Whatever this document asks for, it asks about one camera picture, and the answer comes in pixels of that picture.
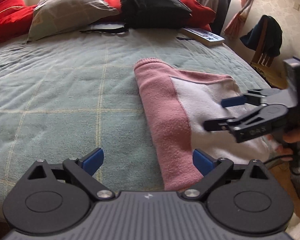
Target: bed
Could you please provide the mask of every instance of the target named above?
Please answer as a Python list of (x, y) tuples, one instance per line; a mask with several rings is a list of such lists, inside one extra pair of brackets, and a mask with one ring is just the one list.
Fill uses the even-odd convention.
[(229, 74), (242, 91), (267, 83), (225, 45), (178, 40), (174, 30), (121, 35), (70, 32), (0, 44), (2, 203), (39, 158), (48, 163), (105, 152), (95, 178), (114, 191), (162, 190), (133, 65), (156, 57), (184, 70)]

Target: book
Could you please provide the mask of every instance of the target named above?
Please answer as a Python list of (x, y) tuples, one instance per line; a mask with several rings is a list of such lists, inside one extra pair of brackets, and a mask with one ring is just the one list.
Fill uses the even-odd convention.
[(180, 33), (188, 36), (189, 38), (193, 38), (196, 41), (199, 41), (203, 45), (206, 46), (214, 46), (222, 44), (225, 40), (224, 38), (208, 32), (206, 30), (200, 28), (182, 28), (180, 29)]

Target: orange curtain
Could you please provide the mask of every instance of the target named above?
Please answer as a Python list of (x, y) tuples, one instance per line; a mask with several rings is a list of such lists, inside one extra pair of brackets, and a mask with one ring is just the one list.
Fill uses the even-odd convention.
[(241, 0), (242, 9), (234, 16), (231, 22), (226, 27), (224, 33), (227, 37), (234, 40), (239, 37), (244, 23), (247, 20), (253, 0)]

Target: black cable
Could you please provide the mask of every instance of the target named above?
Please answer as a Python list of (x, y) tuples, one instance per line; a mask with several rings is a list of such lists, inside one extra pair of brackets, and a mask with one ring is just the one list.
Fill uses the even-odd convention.
[(281, 159), (281, 158), (287, 158), (287, 157), (288, 157), (288, 158), (293, 158), (293, 155), (278, 155), (278, 156), (276, 156), (276, 157), (273, 157), (273, 158), (271, 158), (271, 159), (265, 161), (263, 164), (266, 165), (266, 164), (268, 164), (268, 163), (270, 163), (270, 162), (273, 162), (273, 161), (275, 161), (275, 160), (278, 160), (278, 159)]
[[(275, 161), (275, 160), (282, 159), (282, 158), (287, 158), (287, 157), (288, 157), (288, 158), (292, 158), (293, 160), (296, 160), (296, 159), (297, 159), (297, 161), (300, 161), (300, 156), (299, 156), (299, 155), (278, 155), (278, 156), (276, 156), (276, 157), (273, 157), (273, 158), (271, 158), (271, 159), (265, 161), (263, 164), (266, 165), (266, 164), (268, 164), (268, 163), (270, 163), (270, 162), (273, 162), (273, 161)], [(300, 173), (296, 173), (296, 172), (294, 172), (292, 169), (290, 169), (290, 171), (291, 171), (291, 173), (292, 173), (293, 175), (296, 175), (296, 176), (300, 175)]]

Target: human hand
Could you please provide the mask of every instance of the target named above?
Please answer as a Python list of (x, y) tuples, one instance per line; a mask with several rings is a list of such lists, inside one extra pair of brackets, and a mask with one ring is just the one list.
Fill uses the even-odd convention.
[[(269, 141), (273, 140), (273, 136), (268, 134), (266, 135)], [(300, 128), (294, 129), (290, 132), (285, 133), (282, 136), (282, 139), (287, 143), (295, 143), (300, 141)], [(293, 151), (290, 148), (283, 148), (282, 145), (279, 145), (276, 149), (279, 155), (292, 155)], [(283, 161), (292, 161), (291, 157), (282, 158)]]

